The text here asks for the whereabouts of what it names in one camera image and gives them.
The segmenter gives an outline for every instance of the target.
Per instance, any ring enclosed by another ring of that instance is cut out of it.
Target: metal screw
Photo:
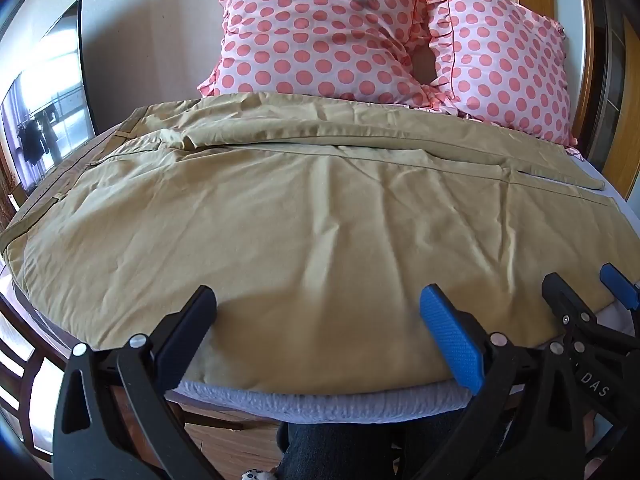
[[[132,348],[140,348],[146,343],[146,335],[136,334],[129,339],[129,346]]]
[[[84,343],[78,343],[74,346],[72,352],[75,356],[81,356],[86,352],[86,345]]]
[[[501,334],[500,332],[492,333],[489,339],[494,346],[505,346],[509,342],[507,336]]]
[[[553,341],[551,345],[549,345],[549,348],[556,355],[560,355],[562,352],[564,352],[564,347],[556,341]]]

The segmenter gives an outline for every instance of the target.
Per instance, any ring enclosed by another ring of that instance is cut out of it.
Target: bed sheet
[[[604,179],[587,161],[575,157],[574,161],[590,176]],[[604,190],[593,192],[613,197],[640,236],[640,220],[609,182],[606,182]],[[631,316],[617,301],[600,311],[598,321],[615,330],[633,333]],[[203,408],[213,404],[299,424],[402,422],[462,408],[471,398],[470,392],[453,380],[346,396],[264,394],[183,381],[173,395],[175,400],[195,403]]]

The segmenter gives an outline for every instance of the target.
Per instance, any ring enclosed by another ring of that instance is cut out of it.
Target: jeans
[[[399,424],[284,424],[278,480],[410,480],[455,428],[463,410]],[[483,456],[491,458],[504,436],[501,422]],[[393,450],[392,444],[401,448]],[[395,454],[401,468],[394,474]]]

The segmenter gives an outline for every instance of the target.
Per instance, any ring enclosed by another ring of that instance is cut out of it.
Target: blue gripper pad
[[[638,309],[638,306],[640,306],[638,288],[612,264],[604,264],[602,266],[600,269],[600,281],[604,283],[626,309]]]
[[[455,307],[437,285],[420,294],[420,316],[460,386],[476,395],[484,382],[484,359],[454,314]]]

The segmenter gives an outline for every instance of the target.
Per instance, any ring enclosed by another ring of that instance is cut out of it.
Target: pink pillow
[[[220,0],[222,57],[203,96],[267,91],[421,107],[424,0]]]
[[[435,108],[575,144],[558,22],[511,0],[427,2]]]

